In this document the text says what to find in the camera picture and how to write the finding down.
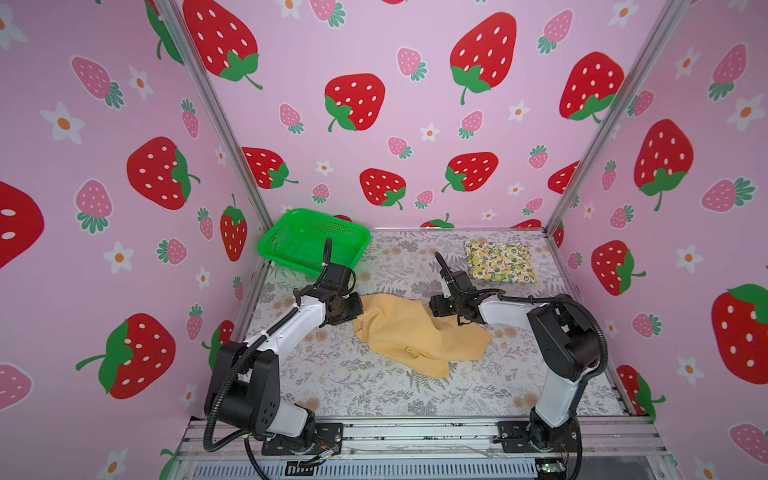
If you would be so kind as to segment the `lemon print skirt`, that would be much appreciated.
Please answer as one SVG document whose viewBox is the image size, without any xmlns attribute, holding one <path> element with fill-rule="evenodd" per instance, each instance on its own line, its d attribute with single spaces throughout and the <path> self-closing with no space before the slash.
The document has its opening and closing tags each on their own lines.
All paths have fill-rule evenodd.
<svg viewBox="0 0 768 480">
<path fill-rule="evenodd" d="M 496 283 L 537 282 L 530 249 L 519 243 L 467 241 L 464 244 L 469 275 Z"/>
</svg>

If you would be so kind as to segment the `tan skirt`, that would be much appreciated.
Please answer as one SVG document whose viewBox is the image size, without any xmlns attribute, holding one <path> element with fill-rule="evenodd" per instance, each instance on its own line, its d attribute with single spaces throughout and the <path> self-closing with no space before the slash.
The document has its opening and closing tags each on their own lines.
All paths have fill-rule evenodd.
<svg viewBox="0 0 768 480">
<path fill-rule="evenodd" d="M 433 316 L 418 300 L 374 294 L 361 301 L 363 313 L 353 321 L 356 336 L 375 353 L 430 378 L 449 378 L 453 362 L 481 360 L 492 340 L 476 324 Z"/>
</svg>

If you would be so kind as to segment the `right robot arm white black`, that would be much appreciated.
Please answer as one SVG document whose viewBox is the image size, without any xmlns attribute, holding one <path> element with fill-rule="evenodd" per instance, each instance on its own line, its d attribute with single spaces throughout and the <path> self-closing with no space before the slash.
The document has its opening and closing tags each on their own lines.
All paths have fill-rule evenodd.
<svg viewBox="0 0 768 480">
<path fill-rule="evenodd" d="M 478 289 L 464 271 L 440 270 L 443 293 L 430 299 L 436 317 L 505 325 L 533 332 L 548 372 L 529 415 L 525 438 L 549 450 L 576 425 L 577 407 L 589 381 L 607 367 L 607 342 L 594 316 L 567 294 L 515 297 L 498 288 Z"/>
</svg>

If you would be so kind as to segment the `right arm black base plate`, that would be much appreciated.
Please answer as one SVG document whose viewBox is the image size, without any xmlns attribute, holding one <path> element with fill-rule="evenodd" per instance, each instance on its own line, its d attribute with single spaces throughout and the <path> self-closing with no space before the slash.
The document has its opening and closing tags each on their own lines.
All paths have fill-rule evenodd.
<svg viewBox="0 0 768 480">
<path fill-rule="evenodd" d="M 580 434 L 573 421 L 556 428 L 546 423 L 503 421 L 499 422 L 498 435 L 493 438 L 505 453 L 565 454 L 582 451 Z"/>
</svg>

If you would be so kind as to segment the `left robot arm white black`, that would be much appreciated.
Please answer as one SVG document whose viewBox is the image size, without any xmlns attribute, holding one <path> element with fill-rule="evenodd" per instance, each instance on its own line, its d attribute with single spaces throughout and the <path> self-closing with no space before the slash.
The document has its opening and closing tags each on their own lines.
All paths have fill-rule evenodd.
<svg viewBox="0 0 768 480">
<path fill-rule="evenodd" d="M 363 313 L 355 281 L 352 269 L 327 263 L 314 283 L 294 291 L 291 307 L 273 325 L 243 342 L 228 341 L 221 347 L 204 406 L 206 451 L 217 451 L 243 436 L 283 436 L 297 440 L 304 449 L 312 444 L 312 410 L 281 399 L 280 359 L 313 330 L 352 321 Z"/>
</svg>

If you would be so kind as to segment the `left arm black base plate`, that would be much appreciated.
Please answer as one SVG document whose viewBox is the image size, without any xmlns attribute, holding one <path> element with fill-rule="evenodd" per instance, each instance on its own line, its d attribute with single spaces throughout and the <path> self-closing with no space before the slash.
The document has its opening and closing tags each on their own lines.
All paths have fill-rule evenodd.
<svg viewBox="0 0 768 480">
<path fill-rule="evenodd" d="M 319 455 L 337 453 L 343 441 L 344 424 L 320 422 L 306 426 L 297 437 L 274 434 L 262 443 L 264 456 Z"/>
</svg>

